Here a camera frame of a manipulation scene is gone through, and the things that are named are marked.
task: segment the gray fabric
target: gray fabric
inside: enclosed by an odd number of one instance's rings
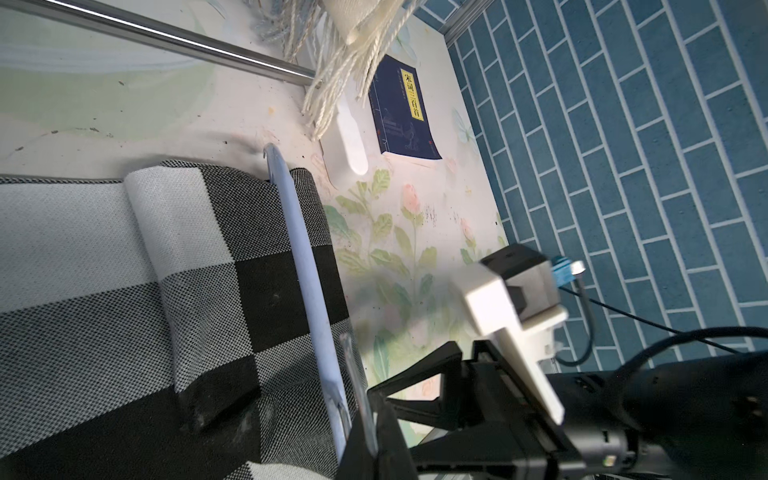
[[[160,285],[177,392],[209,370],[253,355],[233,263],[175,273]]]
[[[3,184],[0,239],[0,312],[156,281],[122,184]]]
[[[125,177],[157,278],[233,259],[198,168],[152,167]]]
[[[0,313],[0,332],[0,457],[173,383],[156,283]]]

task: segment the pink flower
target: pink flower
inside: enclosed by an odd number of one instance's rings
[[[475,239],[475,234],[472,232],[472,228],[469,227],[469,223],[465,218],[462,218],[462,232],[464,232],[464,238],[470,242]]]
[[[418,215],[422,210],[419,196],[416,195],[416,189],[411,184],[407,184],[402,188],[402,205],[413,215]]]

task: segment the black cable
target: black cable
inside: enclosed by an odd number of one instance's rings
[[[564,286],[561,286],[560,290],[563,290],[564,292],[568,292],[571,295],[575,295],[575,296],[578,296],[579,298],[581,298],[581,295],[579,295],[575,291],[573,291],[571,289],[568,289],[568,288],[566,288]],[[650,320],[646,320],[646,319],[641,318],[641,317],[639,317],[637,315],[632,315],[629,312],[624,312],[623,310],[620,310],[620,309],[618,309],[618,308],[616,308],[614,306],[606,305],[605,303],[599,302],[597,300],[593,300],[593,299],[591,299],[589,297],[587,297],[587,298],[589,299],[590,302],[594,303],[595,305],[599,305],[599,306],[602,306],[603,308],[609,309],[612,312],[616,312],[616,313],[619,313],[621,315],[628,316],[629,318],[637,320],[638,322],[641,322],[641,323],[645,323],[646,325],[655,326],[658,329],[666,330],[669,333],[675,333],[677,335],[679,335],[681,333],[684,333],[684,332],[681,332],[680,330],[671,329],[670,327],[668,327],[666,325],[661,325],[660,323],[651,322]],[[720,345],[719,343],[711,342],[711,341],[709,341],[707,339],[699,339],[698,341],[702,342],[702,343],[706,343],[707,345],[711,345],[711,346],[716,347],[718,349],[725,350],[726,352],[729,352],[729,353],[740,353],[738,350],[734,350],[734,349],[732,349],[730,347],[727,347],[725,345]]]
[[[554,359],[557,360],[557,362],[560,365],[563,366],[579,366],[582,363],[586,362],[589,359],[589,356],[592,354],[592,344],[594,343],[594,314],[592,313],[592,308],[589,306],[588,300],[590,299],[587,296],[587,287],[584,285],[584,280],[581,278],[581,274],[577,275],[575,277],[574,282],[576,283],[576,287],[578,287],[578,291],[580,294],[578,294],[579,300],[581,301],[581,308],[584,309],[584,317],[587,320],[587,348],[584,350],[584,353],[579,357],[577,360],[571,361],[571,360],[565,360],[560,358],[559,356],[556,356]]]
[[[624,390],[627,389],[632,376],[646,363],[650,358],[662,353],[671,346],[681,343],[693,342],[694,340],[706,338],[718,338],[723,336],[752,336],[759,338],[768,338],[768,329],[757,326],[716,326],[709,329],[694,330],[693,332],[684,332],[676,336],[663,339],[649,346],[629,362],[614,370],[607,378],[605,388],[603,389],[603,405],[617,419],[626,423],[633,429],[643,431],[640,425],[624,410]]]

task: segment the white grout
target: white grout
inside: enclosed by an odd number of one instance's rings
[[[642,124],[640,127],[635,127],[634,129],[637,130],[637,131],[645,130],[646,128],[650,127],[651,125],[655,125],[655,124],[659,123],[660,121],[664,121],[664,117],[655,118],[655,119],[649,121],[646,124]]]
[[[628,74],[624,74],[624,76],[619,78],[619,83],[621,83],[624,80],[627,80],[629,77],[631,77],[632,75],[638,73],[639,71],[643,70],[644,68],[645,68],[645,65],[641,65],[641,66],[635,68],[633,71],[630,71]]]
[[[709,145],[709,144],[713,144],[713,143],[715,143],[715,139],[714,139],[714,138],[710,138],[710,139],[708,139],[708,140],[705,140],[705,141],[700,141],[700,142],[699,142],[699,143],[697,143],[697,144],[693,144],[693,145],[691,145],[690,147],[685,147],[685,148],[682,150],[682,152],[683,152],[684,154],[687,154],[688,152],[690,152],[690,151],[694,151],[694,150],[696,150],[697,148],[701,148],[701,147],[703,147],[704,145]]]
[[[616,5],[616,2],[618,2],[618,0],[612,0],[612,2],[608,3],[608,5],[605,5],[603,8],[601,8],[600,10],[595,12],[594,16],[599,17],[600,15],[603,15],[606,10],[608,10],[610,7]]]
[[[739,174],[734,174],[734,177],[736,177],[736,178],[749,177],[752,174],[758,174],[758,173],[763,172],[765,170],[768,170],[768,165],[763,165],[762,167],[753,168],[752,170],[747,170],[747,171],[741,172]]]
[[[741,85],[741,80],[736,80],[732,84],[726,85],[725,87],[722,87],[722,88],[718,88],[717,90],[713,91],[712,93],[704,95],[704,98],[706,98],[707,100],[709,100],[711,98],[715,98],[717,95],[719,95],[721,93],[724,93],[726,91],[729,91],[729,90],[733,90],[734,88],[738,87],[739,85]]]
[[[704,28],[702,28],[701,30],[697,31],[696,33],[694,33],[694,34],[693,34],[693,35],[691,35],[690,37],[686,38],[686,39],[683,41],[683,43],[684,43],[685,45],[688,45],[688,44],[689,44],[689,43],[691,43],[692,41],[694,41],[694,40],[696,40],[697,38],[699,38],[700,36],[702,36],[702,35],[706,34],[706,33],[707,33],[707,32],[709,32],[710,30],[714,30],[715,28],[717,28],[717,22],[714,22],[712,25],[710,25],[710,26],[708,26],[708,27],[704,27]]]
[[[641,29],[641,28],[643,28],[645,25],[648,25],[648,24],[649,24],[649,23],[651,23],[653,20],[655,20],[655,19],[656,19],[656,17],[660,16],[660,15],[661,15],[661,14],[663,14],[663,13],[664,13],[664,9],[662,8],[662,9],[661,9],[661,10],[659,10],[658,12],[654,13],[654,14],[653,14],[653,15],[651,15],[650,17],[646,18],[645,20],[643,20],[642,22],[640,22],[639,24],[637,24],[637,27],[635,27],[634,29],[635,29],[635,30],[640,30],[640,29]]]
[[[733,225],[734,223],[741,223],[743,221],[743,217],[733,218],[731,220],[724,220],[722,222],[710,223],[710,228],[725,227],[726,225]]]

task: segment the checkered fabric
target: checkered fabric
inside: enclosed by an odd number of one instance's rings
[[[351,326],[323,206],[307,170],[291,175],[338,339]],[[276,187],[179,161],[123,181],[0,177],[3,475],[335,471]]]

